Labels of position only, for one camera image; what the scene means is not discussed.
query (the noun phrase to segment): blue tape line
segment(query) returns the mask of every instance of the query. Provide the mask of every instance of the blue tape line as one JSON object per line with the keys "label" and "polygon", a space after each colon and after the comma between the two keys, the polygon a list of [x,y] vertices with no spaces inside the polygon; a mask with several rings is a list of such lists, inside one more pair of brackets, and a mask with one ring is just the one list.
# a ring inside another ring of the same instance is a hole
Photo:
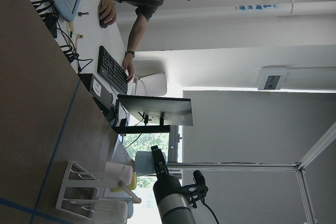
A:
{"label": "blue tape line", "polygon": [[57,223],[61,223],[61,224],[73,224],[73,223],[71,223],[69,221],[62,220],[62,219],[56,218],[54,216],[45,214],[43,212],[39,212],[39,211],[35,212],[35,215],[38,216],[38,217],[47,219],[47,220],[51,220],[51,221],[54,221],[54,222],[57,222]]}
{"label": "blue tape line", "polygon": [[0,198],[0,204],[5,205],[7,207],[15,208],[16,210],[20,210],[22,212],[27,212],[29,214],[33,214],[34,211],[28,207],[22,206],[18,203],[11,202],[9,200]]}
{"label": "blue tape line", "polygon": [[56,218],[54,216],[45,214],[43,212],[35,211],[35,210],[31,209],[31,208],[22,206],[22,205],[20,205],[18,203],[14,203],[12,201],[9,201],[9,200],[3,199],[3,198],[0,198],[0,204],[2,204],[4,206],[7,206],[7,207],[10,207],[10,208],[14,208],[14,209],[22,211],[22,212],[26,212],[28,214],[36,215],[36,216],[39,216],[41,218],[44,218],[44,219],[47,219],[47,220],[51,220],[51,221],[54,221],[54,222],[57,222],[57,223],[61,223],[61,224],[73,224],[71,222],[68,222],[68,221]]}
{"label": "blue tape line", "polygon": [[75,97],[76,97],[76,94],[77,94],[77,91],[78,91],[78,88],[79,88],[79,83],[80,83],[80,80],[78,80],[77,82],[77,85],[76,85],[76,88],[75,88],[75,91],[73,93],[73,96],[71,98],[71,101],[70,101],[70,104],[69,104],[69,107],[68,107],[68,110],[67,110],[67,113],[66,113],[66,116],[63,120],[63,124],[62,124],[62,127],[61,127],[61,130],[58,134],[58,137],[57,137],[57,140],[56,140],[56,143],[55,143],[55,147],[54,147],[54,150],[53,150],[53,153],[51,155],[51,158],[50,158],[50,161],[49,161],[49,164],[48,164],[48,167],[47,167],[47,170],[46,170],[46,173],[45,173],[45,176],[44,176],[44,179],[43,179],[43,182],[42,182],[42,185],[41,185],[41,188],[40,188],[40,192],[37,196],[37,199],[36,199],[36,203],[35,203],[35,207],[34,207],[34,213],[32,215],[32,217],[30,218],[30,224],[33,223],[33,220],[34,220],[34,214],[36,213],[36,209],[37,209],[37,206],[41,200],[41,197],[42,197],[42,192],[46,186],[46,182],[47,182],[47,178],[48,178],[48,175],[49,175],[49,172],[50,172],[50,169],[51,169],[51,165],[53,164],[53,161],[54,161],[54,158],[55,158],[55,154],[56,154],[56,150],[58,148],[58,144],[61,140],[61,137],[63,135],[63,131],[64,131],[64,128],[65,128],[65,125],[68,121],[68,117],[69,117],[69,114],[70,114],[70,111],[71,111],[71,108],[72,108],[72,105],[74,103],[74,100],[75,100]]}

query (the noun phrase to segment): computer keyboard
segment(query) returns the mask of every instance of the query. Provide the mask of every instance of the computer keyboard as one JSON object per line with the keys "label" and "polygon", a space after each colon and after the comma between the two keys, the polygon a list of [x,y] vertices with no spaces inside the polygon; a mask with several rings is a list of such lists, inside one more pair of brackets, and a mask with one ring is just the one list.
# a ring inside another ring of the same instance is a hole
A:
{"label": "computer keyboard", "polygon": [[97,73],[107,80],[118,92],[121,94],[127,93],[126,73],[103,46],[99,47]]}

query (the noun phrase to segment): cable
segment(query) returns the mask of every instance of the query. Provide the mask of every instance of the cable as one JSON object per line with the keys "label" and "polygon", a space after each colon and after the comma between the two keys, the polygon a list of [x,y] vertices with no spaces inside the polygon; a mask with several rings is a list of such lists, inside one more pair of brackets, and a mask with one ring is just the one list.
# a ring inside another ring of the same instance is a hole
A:
{"label": "cable", "polygon": [[212,215],[214,216],[214,218],[215,218],[217,224],[219,224],[219,221],[218,221],[218,219],[217,219],[215,213],[214,213],[214,212],[212,211],[212,209],[205,203],[205,199],[204,199],[204,198],[201,200],[201,202],[202,202],[202,204],[203,204],[207,209],[209,209],[209,211],[210,211],[210,212],[212,213]]}
{"label": "cable", "polygon": [[141,123],[142,122],[142,120],[143,120],[143,118],[141,119],[141,121],[139,121],[135,126],[137,126],[139,123]]}
{"label": "cable", "polygon": [[[53,13],[55,13],[55,14],[57,14],[56,13],[56,11],[55,11],[55,9],[54,9],[54,5],[51,5],[51,9],[52,9],[52,11],[53,11]],[[73,48],[73,54],[72,55],[70,55],[69,57],[67,57],[67,59],[69,60],[69,62],[71,63],[71,62],[73,62],[74,60],[76,60],[77,61],[77,70],[78,70],[78,73],[80,73],[80,72],[82,72],[83,71],[83,69],[88,65],[88,64],[90,64],[91,62],[93,62],[93,59],[79,59],[79,54],[77,53],[77,50],[76,50],[76,47],[74,46],[74,44],[73,44],[73,42],[72,42],[72,40],[71,40],[71,38],[61,29],[61,26],[60,26],[60,24],[59,24],[59,22],[58,22],[58,19],[57,19],[57,30],[59,30],[60,32],[61,32],[61,35],[62,35],[62,37],[63,37],[63,39],[64,39],[64,41],[65,41],[65,46],[70,46],[69,45],[69,43],[68,43],[68,41],[67,41],[67,39],[66,39],[66,37],[69,39],[69,41],[71,42],[71,44],[72,44],[72,48]],[[80,61],[89,61],[84,67],[81,67],[80,66],[80,64],[79,64],[79,62]]]}
{"label": "cable", "polygon": [[[113,91],[113,93],[115,94],[115,96],[118,97],[117,93],[113,90],[111,84],[110,84],[110,88],[111,88],[111,90]],[[119,104],[121,105],[122,109],[124,110],[124,112],[125,112],[125,116],[126,116],[125,119],[127,120],[128,115],[127,115],[126,109],[125,109],[125,107],[124,107],[121,103],[119,103]]]}
{"label": "cable", "polygon": [[127,149],[128,147],[130,147],[132,144],[134,144],[136,142],[136,140],[138,140],[138,138],[142,135],[142,133],[132,142],[130,143],[125,149]]}

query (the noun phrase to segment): computer monitor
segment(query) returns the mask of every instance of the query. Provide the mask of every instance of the computer monitor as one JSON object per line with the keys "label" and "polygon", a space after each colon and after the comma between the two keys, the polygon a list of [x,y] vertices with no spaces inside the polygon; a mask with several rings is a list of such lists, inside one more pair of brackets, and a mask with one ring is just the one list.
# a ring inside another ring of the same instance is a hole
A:
{"label": "computer monitor", "polygon": [[118,94],[119,102],[139,121],[159,125],[193,125],[191,100]]}

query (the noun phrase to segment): white chair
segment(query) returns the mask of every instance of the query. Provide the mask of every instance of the white chair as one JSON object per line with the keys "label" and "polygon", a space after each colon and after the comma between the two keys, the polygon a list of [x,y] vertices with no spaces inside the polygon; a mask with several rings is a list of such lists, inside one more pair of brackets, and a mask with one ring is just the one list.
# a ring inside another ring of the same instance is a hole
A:
{"label": "white chair", "polygon": [[165,94],[167,94],[167,79],[165,73],[154,73],[136,78],[132,87],[132,95],[161,97]]}

